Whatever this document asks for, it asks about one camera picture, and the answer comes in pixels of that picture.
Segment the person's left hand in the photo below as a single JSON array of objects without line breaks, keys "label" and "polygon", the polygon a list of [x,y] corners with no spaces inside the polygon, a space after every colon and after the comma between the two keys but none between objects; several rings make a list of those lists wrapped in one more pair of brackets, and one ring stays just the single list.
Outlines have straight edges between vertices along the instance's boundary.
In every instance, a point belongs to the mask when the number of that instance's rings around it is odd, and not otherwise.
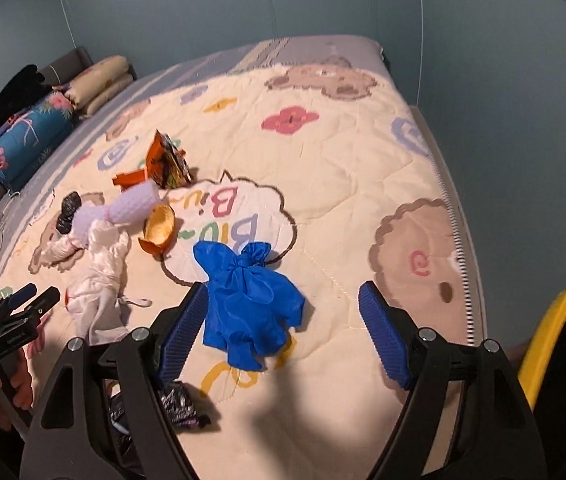
[{"label": "person's left hand", "polygon": [[[16,353],[16,368],[14,374],[10,376],[10,384],[15,389],[16,393],[13,397],[13,406],[28,410],[31,408],[33,400],[32,391],[32,377],[28,370],[28,363],[25,352],[19,349]],[[0,392],[2,391],[2,382],[0,379]],[[12,423],[10,418],[0,407],[0,429],[10,431]]]}]

